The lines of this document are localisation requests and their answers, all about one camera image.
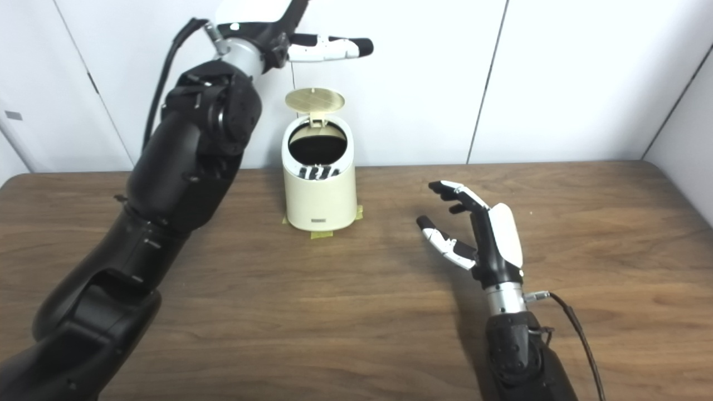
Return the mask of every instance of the wooden table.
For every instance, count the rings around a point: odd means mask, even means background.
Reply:
[[[610,400],[711,399],[713,231],[654,166],[361,168],[364,220],[316,240],[282,224],[281,174],[238,174],[102,400],[495,400],[480,286],[414,222],[428,214],[473,242],[426,187],[436,179],[513,209],[525,289],[575,307]],[[127,175],[25,175],[0,190],[1,359],[32,344],[35,310],[117,216]],[[595,400],[561,309],[531,309],[558,329],[580,400]]]

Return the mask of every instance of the open lid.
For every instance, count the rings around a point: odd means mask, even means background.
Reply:
[[[344,107],[344,97],[325,88],[295,89],[284,97],[284,102],[297,113],[309,114],[309,124],[315,128],[325,125],[325,114]]]

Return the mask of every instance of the yellow tape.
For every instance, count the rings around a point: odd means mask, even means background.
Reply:
[[[315,238],[327,238],[327,237],[333,237],[334,236],[334,231],[312,231],[309,233],[310,240],[314,240]]]

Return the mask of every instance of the white wall panel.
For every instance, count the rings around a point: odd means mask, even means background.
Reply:
[[[710,0],[512,0],[470,162],[640,158],[712,19]]]
[[[312,0],[298,32],[369,37],[374,53],[294,64],[295,84],[344,95],[360,166],[465,163],[504,5]]]
[[[15,150],[10,146],[2,133],[0,133],[0,187],[2,187],[5,181],[10,179],[10,177],[27,172],[25,164],[17,156],[17,153],[15,153]]]
[[[220,0],[57,3],[135,163],[149,105],[173,37],[191,17],[214,19]],[[183,71],[209,61],[214,53],[202,31],[193,34],[178,51],[165,91],[175,85]],[[262,98],[262,117],[252,134],[244,167],[279,164],[279,140],[294,118],[282,100],[292,90],[289,66],[270,71],[255,86]]]
[[[30,168],[131,168],[52,1],[0,1],[0,59],[0,118]]]
[[[666,173],[713,225],[713,56],[654,141],[645,160]]]

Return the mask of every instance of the black cable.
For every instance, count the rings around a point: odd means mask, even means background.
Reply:
[[[572,326],[575,328],[575,331],[580,337],[580,340],[582,340],[582,345],[584,345],[584,351],[587,353],[587,359],[589,360],[589,366],[592,368],[592,374],[594,375],[594,382],[597,385],[597,392],[599,393],[599,400],[600,401],[606,401],[606,396],[604,396],[604,385],[602,384],[602,378],[599,376],[599,369],[597,369],[597,363],[594,361],[594,355],[592,354],[592,349],[589,348],[589,343],[587,342],[587,338],[584,335],[584,330],[582,329],[582,325],[579,323],[579,320],[577,319],[577,315],[575,314],[575,310],[572,309],[571,306],[567,305],[562,298],[558,297],[554,293],[550,293],[550,297],[554,299],[562,309],[565,311],[565,315],[570,319],[570,322],[572,323]]]
[[[161,76],[158,79],[158,85],[156,86],[156,92],[153,94],[153,100],[151,101],[151,107],[148,110],[148,120],[146,121],[146,129],[143,132],[143,145],[141,150],[146,148],[148,145],[148,140],[151,138],[151,133],[153,132],[153,120],[156,118],[156,109],[158,108],[158,103],[161,101],[161,94],[163,93],[163,87],[166,85],[166,80],[168,79],[168,73],[171,70],[171,64],[173,64],[173,58],[180,48],[188,39],[189,36],[201,29],[204,25],[208,23],[207,19],[195,19],[191,18],[189,22],[184,25],[184,27],[176,34],[171,43],[170,49],[168,49],[168,54],[166,55],[166,60],[163,62],[163,69],[161,70]]]

